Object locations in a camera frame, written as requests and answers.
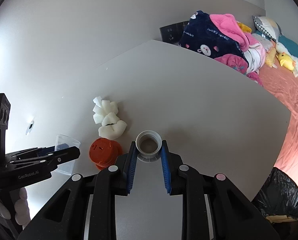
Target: navy blanket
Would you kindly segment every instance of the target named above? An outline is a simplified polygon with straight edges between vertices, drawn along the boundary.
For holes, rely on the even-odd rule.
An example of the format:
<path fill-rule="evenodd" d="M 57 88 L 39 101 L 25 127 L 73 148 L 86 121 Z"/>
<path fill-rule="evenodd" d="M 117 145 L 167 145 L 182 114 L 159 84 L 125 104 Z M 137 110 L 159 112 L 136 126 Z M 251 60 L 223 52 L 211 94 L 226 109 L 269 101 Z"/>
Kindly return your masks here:
<path fill-rule="evenodd" d="M 248 62 L 239 43 L 221 33 L 210 20 L 209 14 L 203 11 L 197 11 L 191 16 L 179 45 L 211 58 L 233 54 Z"/>

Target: white sponge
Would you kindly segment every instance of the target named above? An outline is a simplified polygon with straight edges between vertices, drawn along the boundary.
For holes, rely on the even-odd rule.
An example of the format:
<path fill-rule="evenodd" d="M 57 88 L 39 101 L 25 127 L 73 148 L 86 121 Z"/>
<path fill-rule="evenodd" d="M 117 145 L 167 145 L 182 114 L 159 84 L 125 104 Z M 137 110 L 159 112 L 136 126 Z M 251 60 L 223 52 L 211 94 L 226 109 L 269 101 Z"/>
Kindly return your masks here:
<path fill-rule="evenodd" d="M 110 103 L 110 107 L 111 107 L 111 112 L 113 112 L 114 114 L 118 113 L 118 105 L 115 101 Z"/>
<path fill-rule="evenodd" d="M 123 120 L 119 120 L 117 123 L 107 126 L 101 126 L 99 128 L 99 136 L 107 138 L 109 140 L 120 137 L 125 131 L 127 124 Z"/>
<path fill-rule="evenodd" d="M 109 100 L 102 100 L 101 108 L 105 111 L 106 114 L 111 112 L 111 106 Z"/>
<path fill-rule="evenodd" d="M 93 108 L 93 110 L 96 114 L 99 114 L 99 115 L 103 115 L 105 116 L 106 115 L 106 112 L 99 106 L 95 105 L 95 107 Z"/>
<path fill-rule="evenodd" d="M 110 118 L 109 118 L 108 115 L 105 116 L 105 118 L 103 119 L 101 125 L 106 126 L 107 124 L 112 124 L 112 122 L 110 122 Z"/>
<path fill-rule="evenodd" d="M 107 116 L 109 118 L 110 123 L 117 123 L 120 120 L 120 118 L 116 116 L 113 112 L 109 113 Z"/>
<path fill-rule="evenodd" d="M 93 102 L 99 107 L 101 107 L 101 101 L 102 101 L 101 97 L 96 97 L 93 100 Z"/>
<path fill-rule="evenodd" d="M 103 115 L 94 114 L 93 120 L 95 120 L 95 123 L 101 123 L 105 117 Z"/>

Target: pillow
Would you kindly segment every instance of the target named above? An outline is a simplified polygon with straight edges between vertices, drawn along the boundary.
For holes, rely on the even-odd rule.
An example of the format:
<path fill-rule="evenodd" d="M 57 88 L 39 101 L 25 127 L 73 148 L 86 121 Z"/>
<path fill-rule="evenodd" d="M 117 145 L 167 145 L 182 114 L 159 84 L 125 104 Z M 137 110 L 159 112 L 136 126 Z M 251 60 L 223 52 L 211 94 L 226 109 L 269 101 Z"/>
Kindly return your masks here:
<path fill-rule="evenodd" d="M 261 16 L 261 17 L 253 16 L 253 21 L 254 21 L 255 27 L 261 33 L 265 34 L 275 42 L 279 41 L 281 28 L 275 21 L 265 16 Z"/>
<path fill-rule="evenodd" d="M 281 42 L 290 52 L 290 55 L 293 55 L 295 57 L 298 57 L 298 44 L 294 41 L 288 39 L 285 36 L 279 37 L 279 42 Z"/>
<path fill-rule="evenodd" d="M 266 38 L 267 40 L 271 40 L 271 38 L 270 37 L 268 37 L 268 36 L 266 36 L 266 35 L 264 35 L 263 33 L 261 33 L 261 32 L 259 32 L 258 30 L 256 30 L 254 33 L 256 33 L 256 34 L 258 34 L 258 35 L 260 35 L 261 37 L 263 37 L 263 38 Z"/>
<path fill-rule="evenodd" d="M 257 33 L 252 33 L 252 36 L 259 42 L 262 44 L 262 46 L 264 47 L 265 51 L 268 52 L 270 50 L 270 48 L 273 47 L 273 43 L 270 40 L 267 40 L 266 38 L 262 37 L 261 35 L 257 34 Z"/>

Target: yellow duck toy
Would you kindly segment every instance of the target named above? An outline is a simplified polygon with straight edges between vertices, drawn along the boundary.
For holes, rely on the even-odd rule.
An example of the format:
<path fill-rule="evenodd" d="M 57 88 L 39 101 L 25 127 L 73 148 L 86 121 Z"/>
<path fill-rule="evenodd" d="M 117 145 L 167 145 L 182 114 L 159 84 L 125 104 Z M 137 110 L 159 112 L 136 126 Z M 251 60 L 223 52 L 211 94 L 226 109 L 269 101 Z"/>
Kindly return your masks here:
<path fill-rule="evenodd" d="M 277 56 L 280 65 L 282 67 L 286 67 L 288 70 L 293 71 L 295 67 L 295 61 L 292 60 L 291 56 L 286 54 L 285 52 L 282 52 Z"/>

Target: white circular button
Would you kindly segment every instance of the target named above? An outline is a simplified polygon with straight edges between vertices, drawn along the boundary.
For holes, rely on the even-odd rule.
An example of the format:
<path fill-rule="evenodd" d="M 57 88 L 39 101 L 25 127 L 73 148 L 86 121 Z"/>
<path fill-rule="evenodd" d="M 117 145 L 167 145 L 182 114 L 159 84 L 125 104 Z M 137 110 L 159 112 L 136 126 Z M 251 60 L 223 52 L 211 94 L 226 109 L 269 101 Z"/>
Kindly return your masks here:
<path fill-rule="evenodd" d="M 73 176 L 71 177 L 71 179 L 72 179 L 73 181 L 77 181 L 77 180 L 81 179 L 81 176 L 80 176 L 79 174 L 75 174 L 75 175 L 73 175 Z"/>
<path fill-rule="evenodd" d="M 187 171 L 189 169 L 189 167 L 187 165 L 182 164 L 182 165 L 180 165 L 179 169 L 181 171 Z"/>
<path fill-rule="evenodd" d="M 118 170 L 118 167 L 116 165 L 111 165 L 109 168 L 108 168 L 109 171 L 117 171 Z"/>
<path fill-rule="evenodd" d="M 226 176 L 224 174 L 222 174 L 222 173 L 219 173 L 219 174 L 217 174 L 217 179 L 218 180 L 225 180 L 226 179 Z"/>

